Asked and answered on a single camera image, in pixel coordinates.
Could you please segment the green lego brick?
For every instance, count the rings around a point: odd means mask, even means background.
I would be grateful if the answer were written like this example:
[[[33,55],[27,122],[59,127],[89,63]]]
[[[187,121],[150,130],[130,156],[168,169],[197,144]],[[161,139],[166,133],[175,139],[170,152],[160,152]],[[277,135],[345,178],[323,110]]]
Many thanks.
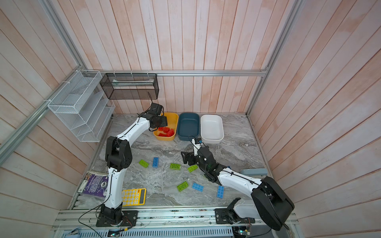
[[[181,165],[180,164],[171,163],[170,164],[170,169],[180,170],[181,169]]]
[[[195,171],[196,169],[198,169],[198,165],[192,165],[192,166],[190,166],[190,167],[188,168],[188,171],[189,171],[190,173],[192,173],[192,172]]]
[[[181,183],[177,186],[177,190],[178,190],[178,192],[181,192],[188,187],[189,187],[189,184],[187,183],[187,181],[184,181],[183,183]]]
[[[148,168],[148,167],[149,167],[149,163],[146,162],[145,160],[140,160],[140,161],[139,161],[139,164],[140,164],[141,166],[143,166],[144,168]]]

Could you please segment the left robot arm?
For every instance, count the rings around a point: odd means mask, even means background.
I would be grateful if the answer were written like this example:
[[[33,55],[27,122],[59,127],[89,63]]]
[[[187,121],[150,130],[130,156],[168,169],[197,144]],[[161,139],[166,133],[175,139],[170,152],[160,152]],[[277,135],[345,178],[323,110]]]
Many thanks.
[[[125,131],[108,137],[105,152],[108,184],[99,217],[111,226],[119,226],[123,222],[122,188],[125,173],[133,160],[131,146],[145,131],[154,131],[167,125],[163,106],[151,103]]]

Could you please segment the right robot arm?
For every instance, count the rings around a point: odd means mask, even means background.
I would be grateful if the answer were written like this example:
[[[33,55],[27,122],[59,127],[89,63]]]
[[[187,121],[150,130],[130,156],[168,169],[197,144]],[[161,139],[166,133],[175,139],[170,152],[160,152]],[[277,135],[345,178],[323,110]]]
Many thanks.
[[[236,198],[228,206],[229,223],[238,219],[261,219],[271,229],[280,231],[295,208],[294,203],[271,177],[252,178],[235,172],[214,159],[209,147],[194,147],[193,152],[181,152],[184,164],[197,165],[212,183],[233,188],[250,197],[253,202],[245,204]]]

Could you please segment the yellow plastic bin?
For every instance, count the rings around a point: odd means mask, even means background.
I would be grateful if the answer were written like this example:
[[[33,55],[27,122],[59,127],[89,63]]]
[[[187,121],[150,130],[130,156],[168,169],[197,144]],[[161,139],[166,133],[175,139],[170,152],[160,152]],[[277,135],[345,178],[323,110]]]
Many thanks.
[[[176,114],[176,113],[165,112],[164,116],[167,117],[167,121],[168,121],[168,126],[167,127],[170,128],[170,129],[174,129],[175,133],[176,133],[177,132],[178,122],[179,122],[179,115]],[[176,136],[176,134],[175,134],[172,137],[159,137],[158,135],[160,133],[164,133],[164,132],[163,131],[158,131],[158,130],[153,132],[153,134],[156,137],[156,139],[160,140],[160,141],[172,141],[172,140],[174,140],[174,138]]]

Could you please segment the teal plastic bin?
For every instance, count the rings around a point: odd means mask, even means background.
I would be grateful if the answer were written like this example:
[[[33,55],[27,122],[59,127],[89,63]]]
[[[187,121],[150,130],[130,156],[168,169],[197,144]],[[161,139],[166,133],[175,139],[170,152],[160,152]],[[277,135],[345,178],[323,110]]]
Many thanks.
[[[177,126],[179,140],[188,141],[189,137],[198,137],[200,133],[200,116],[196,113],[181,113]]]

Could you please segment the blue lego brick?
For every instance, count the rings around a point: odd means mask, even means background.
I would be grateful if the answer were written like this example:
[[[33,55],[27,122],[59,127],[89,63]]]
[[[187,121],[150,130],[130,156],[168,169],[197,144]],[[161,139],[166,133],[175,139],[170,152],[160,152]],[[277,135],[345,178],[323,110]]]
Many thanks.
[[[216,197],[223,199],[223,197],[224,197],[224,187],[223,186],[220,186],[220,185],[218,186]]]
[[[192,184],[192,188],[197,191],[203,192],[204,186],[194,182]]]
[[[153,163],[152,163],[153,168],[158,168],[158,165],[159,165],[159,158],[158,157],[154,157],[153,158]]]

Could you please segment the blue lego brick left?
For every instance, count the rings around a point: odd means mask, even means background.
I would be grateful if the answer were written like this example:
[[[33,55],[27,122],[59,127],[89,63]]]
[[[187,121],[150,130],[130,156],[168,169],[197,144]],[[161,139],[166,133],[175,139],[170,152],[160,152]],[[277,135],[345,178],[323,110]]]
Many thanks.
[[[158,157],[154,157],[153,158],[153,163],[152,163],[153,168],[158,168],[158,165],[159,165],[159,158]]]

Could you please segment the white plastic bin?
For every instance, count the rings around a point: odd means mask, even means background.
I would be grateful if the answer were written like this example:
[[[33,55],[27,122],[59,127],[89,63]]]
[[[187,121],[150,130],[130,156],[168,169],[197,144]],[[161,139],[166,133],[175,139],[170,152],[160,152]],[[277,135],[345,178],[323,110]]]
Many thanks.
[[[205,144],[219,144],[224,139],[222,118],[218,115],[201,116],[200,135]]]

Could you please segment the blue lego brick lower right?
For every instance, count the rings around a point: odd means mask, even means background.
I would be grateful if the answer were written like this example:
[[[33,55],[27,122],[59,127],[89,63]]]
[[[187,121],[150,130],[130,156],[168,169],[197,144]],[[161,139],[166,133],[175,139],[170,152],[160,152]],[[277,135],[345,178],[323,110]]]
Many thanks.
[[[220,186],[220,185],[218,186],[216,197],[223,199],[223,197],[224,197],[224,187],[223,186]]]

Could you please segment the yellow calculator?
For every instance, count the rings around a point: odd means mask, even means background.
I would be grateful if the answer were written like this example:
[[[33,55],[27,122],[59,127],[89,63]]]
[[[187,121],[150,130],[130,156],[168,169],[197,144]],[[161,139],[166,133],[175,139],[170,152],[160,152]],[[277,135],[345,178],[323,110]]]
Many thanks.
[[[145,205],[146,189],[126,189],[122,191],[123,207]]]

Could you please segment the purple book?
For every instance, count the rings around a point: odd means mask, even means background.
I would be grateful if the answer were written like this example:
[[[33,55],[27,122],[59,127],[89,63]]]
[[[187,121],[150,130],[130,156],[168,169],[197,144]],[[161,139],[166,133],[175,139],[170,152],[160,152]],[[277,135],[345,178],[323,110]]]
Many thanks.
[[[78,193],[105,198],[108,174],[88,171],[78,188]]]

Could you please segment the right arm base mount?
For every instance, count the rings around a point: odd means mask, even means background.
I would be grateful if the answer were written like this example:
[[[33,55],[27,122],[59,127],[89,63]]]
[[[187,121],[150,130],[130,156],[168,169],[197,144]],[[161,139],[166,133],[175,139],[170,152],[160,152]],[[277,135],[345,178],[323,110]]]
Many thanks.
[[[217,208],[215,212],[215,221],[217,224],[254,224],[254,218],[240,218],[232,209]]]

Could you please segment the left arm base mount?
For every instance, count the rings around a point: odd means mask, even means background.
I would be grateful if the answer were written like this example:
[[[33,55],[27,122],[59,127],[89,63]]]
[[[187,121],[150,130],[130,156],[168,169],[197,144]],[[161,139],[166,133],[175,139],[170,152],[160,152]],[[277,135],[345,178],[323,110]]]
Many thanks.
[[[101,212],[96,227],[134,227],[137,224],[138,211],[120,211],[113,215]]]

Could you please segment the aluminium front rail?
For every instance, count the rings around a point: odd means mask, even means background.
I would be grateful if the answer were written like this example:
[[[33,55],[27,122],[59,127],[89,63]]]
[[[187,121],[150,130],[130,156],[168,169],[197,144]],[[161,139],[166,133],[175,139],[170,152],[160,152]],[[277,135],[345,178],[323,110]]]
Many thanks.
[[[263,225],[264,221],[255,219],[254,222],[242,221],[230,224],[223,222],[221,215],[215,210],[218,207],[136,207],[126,208],[123,212],[129,216],[129,221],[136,229],[169,228],[169,227],[214,227],[214,226],[245,226]],[[71,228],[93,228],[99,211],[62,210],[58,213],[52,225],[52,230],[68,230]]]

